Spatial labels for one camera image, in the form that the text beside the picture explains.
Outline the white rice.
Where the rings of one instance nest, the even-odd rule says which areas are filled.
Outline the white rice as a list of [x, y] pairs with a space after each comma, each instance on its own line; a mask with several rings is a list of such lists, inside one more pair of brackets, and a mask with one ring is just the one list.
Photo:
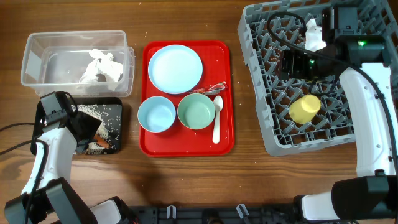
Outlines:
[[88, 149], [82, 154], [115, 154], [121, 147], [121, 112], [122, 106], [117, 104], [78, 105], [78, 110], [102, 121], [96, 134], [108, 144], [108, 149], [89, 143]]

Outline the orange carrot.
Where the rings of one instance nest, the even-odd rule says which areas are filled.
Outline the orange carrot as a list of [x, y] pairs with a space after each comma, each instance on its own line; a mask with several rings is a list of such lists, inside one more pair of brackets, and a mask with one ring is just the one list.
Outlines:
[[109, 148], [109, 144], [100, 135], [95, 134], [93, 139], [95, 144], [98, 145], [99, 147], [102, 147], [103, 149]]

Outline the yellow cup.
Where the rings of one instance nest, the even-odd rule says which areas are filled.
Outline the yellow cup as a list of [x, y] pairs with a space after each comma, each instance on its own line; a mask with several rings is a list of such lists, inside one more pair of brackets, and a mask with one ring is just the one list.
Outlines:
[[321, 101], [317, 96], [305, 95], [293, 102], [289, 107], [289, 116], [298, 124], [310, 122], [321, 108]]

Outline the white tissue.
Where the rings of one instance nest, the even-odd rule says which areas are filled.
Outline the white tissue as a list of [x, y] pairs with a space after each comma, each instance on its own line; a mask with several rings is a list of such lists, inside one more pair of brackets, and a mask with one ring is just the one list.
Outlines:
[[88, 53], [93, 58], [93, 61], [87, 65], [86, 71], [79, 79], [79, 83], [98, 83], [100, 82], [98, 75], [103, 75], [108, 89], [116, 91], [117, 82], [121, 79], [124, 71], [124, 65], [115, 62], [112, 53], [104, 54], [98, 49], [89, 50]]

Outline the light blue bowl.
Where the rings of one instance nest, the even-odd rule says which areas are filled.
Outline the light blue bowl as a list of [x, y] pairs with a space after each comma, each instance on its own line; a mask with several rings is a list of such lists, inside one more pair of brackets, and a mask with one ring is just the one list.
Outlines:
[[168, 130], [173, 125], [176, 115], [174, 104], [163, 96], [153, 96], [144, 100], [137, 112], [139, 124], [151, 133]]

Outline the red snack wrapper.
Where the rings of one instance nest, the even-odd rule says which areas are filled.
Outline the red snack wrapper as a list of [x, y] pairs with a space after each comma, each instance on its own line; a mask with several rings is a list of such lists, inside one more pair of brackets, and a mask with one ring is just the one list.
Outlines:
[[227, 84], [225, 81], [214, 84], [214, 85], [209, 85], [207, 87], [202, 87], [202, 88], [197, 88], [194, 89], [192, 91], [190, 91], [190, 93], [199, 93], [199, 94], [203, 94], [203, 95], [217, 95], [221, 92], [221, 90], [225, 90], [227, 89]]

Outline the white plastic spoon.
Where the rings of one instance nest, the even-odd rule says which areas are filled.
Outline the white plastic spoon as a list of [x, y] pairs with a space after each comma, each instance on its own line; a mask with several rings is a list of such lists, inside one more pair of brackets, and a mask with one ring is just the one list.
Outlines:
[[214, 144], [218, 144], [220, 142], [220, 112], [223, 109], [222, 97], [220, 95], [216, 96], [213, 100], [213, 104], [215, 106], [215, 123], [213, 128], [212, 141]]

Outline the green bowl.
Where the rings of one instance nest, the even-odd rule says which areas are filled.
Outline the green bowl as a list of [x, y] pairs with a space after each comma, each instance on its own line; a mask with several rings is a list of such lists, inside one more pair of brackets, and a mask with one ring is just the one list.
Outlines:
[[181, 99], [177, 107], [177, 116], [189, 129], [204, 129], [215, 118], [215, 106], [206, 95], [192, 93]]

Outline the light blue plate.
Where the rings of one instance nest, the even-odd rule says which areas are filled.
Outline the light blue plate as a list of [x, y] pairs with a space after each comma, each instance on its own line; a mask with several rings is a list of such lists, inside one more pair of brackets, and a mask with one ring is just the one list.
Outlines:
[[151, 57], [148, 76], [160, 91], [179, 95], [193, 89], [203, 75], [203, 63], [199, 55], [184, 45], [162, 47]]

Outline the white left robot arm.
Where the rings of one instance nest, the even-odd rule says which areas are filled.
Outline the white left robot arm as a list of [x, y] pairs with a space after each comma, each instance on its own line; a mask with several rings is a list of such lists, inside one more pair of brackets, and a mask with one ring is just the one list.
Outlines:
[[37, 150], [31, 177], [4, 209], [9, 223], [39, 223], [52, 212], [59, 223], [139, 223], [119, 197], [89, 207], [69, 184], [75, 150], [92, 140], [99, 126], [96, 118], [82, 116], [58, 110], [42, 118], [43, 134], [29, 141]]

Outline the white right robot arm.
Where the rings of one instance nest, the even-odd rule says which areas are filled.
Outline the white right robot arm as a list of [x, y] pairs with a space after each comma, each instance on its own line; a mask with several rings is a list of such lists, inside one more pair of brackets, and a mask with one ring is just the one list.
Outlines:
[[397, 117], [390, 91], [391, 58], [381, 35], [341, 35], [315, 52], [290, 45], [280, 77], [339, 79], [351, 110], [357, 176], [330, 191], [299, 196], [308, 222], [397, 218]]

